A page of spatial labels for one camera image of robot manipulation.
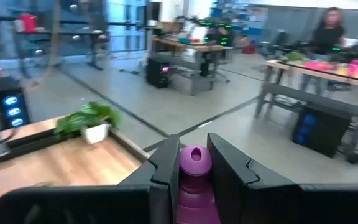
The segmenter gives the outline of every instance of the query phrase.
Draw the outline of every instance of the concrete floor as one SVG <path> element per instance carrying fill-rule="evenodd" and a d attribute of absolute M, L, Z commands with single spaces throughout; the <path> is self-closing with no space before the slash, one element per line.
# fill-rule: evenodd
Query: concrete floor
<path fill-rule="evenodd" d="M 341 156 L 331 159 L 289 140 L 295 114 L 274 108 L 269 116 L 254 119 L 255 97 L 263 78 L 253 69 L 263 63 L 257 55 L 236 55 L 232 64 L 222 65 L 220 70 L 231 81 L 219 79 L 213 91 L 196 96 L 158 90 L 146 84 L 144 74 L 119 71 L 137 69 L 139 60 L 119 57 L 108 62 L 103 72 L 84 63 L 64 65 L 41 87 L 28 92 L 34 122 L 71 113 L 88 101 L 98 100 L 123 111 L 121 131 L 150 154 L 170 134 L 179 133 L 183 144 L 205 145 L 207 133 L 213 132 L 295 182 L 358 183 L 358 166 L 346 163 Z M 30 69 L 35 77 L 42 72 Z M 3 74 L 19 75 L 16 70 Z M 292 83 L 284 82 L 296 87 L 299 75 Z M 335 93 L 333 98 L 358 105 L 358 88 Z"/>

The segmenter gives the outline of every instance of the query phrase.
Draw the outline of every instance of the long hair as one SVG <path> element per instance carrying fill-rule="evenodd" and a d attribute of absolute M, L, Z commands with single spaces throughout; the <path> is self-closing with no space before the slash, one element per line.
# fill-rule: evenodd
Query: long hair
<path fill-rule="evenodd" d="M 338 7 L 330 7 L 328 9 L 326 9 L 324 11 L 324 13 L 321 15 L 321 19 L 320 22 L 318 24 L 317 29 L 324 29 L 325 25 L 326 25 L 326 18 L 329 12 L 331 11 L 337 11 L 340 13 L 340 18 L 339 18 L 339 22 L 336 24 L 337 27 L 343 27 L 343 11 L 342 9 L 338 8 Z"/>

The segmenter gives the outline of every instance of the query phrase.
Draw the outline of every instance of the purple bottle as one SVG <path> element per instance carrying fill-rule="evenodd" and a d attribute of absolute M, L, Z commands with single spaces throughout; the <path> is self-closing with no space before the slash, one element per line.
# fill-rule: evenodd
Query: purple bottle
<path fill-rule="evenodd" d="M 188 146 L 180 152 L 177 224 L 221 224 L 209 183 L 211 168 L 206 148 Z"/>

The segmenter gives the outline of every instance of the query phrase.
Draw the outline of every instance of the black shirt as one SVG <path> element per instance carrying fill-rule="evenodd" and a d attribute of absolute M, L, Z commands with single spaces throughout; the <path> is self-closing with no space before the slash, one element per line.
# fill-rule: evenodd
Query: black shirt
<path fill-rule="evenodd" d="M 317 28 L 313 32 L 311 45 L 316 54 L 328 54 L 336 44 L 340 44 L 341 37 L 345 34 L 345 29 L 339 26 L 335 29 Z"/>

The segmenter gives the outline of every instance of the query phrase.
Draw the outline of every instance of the white pot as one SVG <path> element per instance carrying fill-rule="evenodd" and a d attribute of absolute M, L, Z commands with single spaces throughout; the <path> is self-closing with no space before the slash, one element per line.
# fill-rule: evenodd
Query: white pot
<path fill-rule="evenodd" d="M 86 143 L 94 144 L 106 139 L 108 129 L 109 125 L 105 123 L 92 128 L 83 128 L 81 133 Z"/>

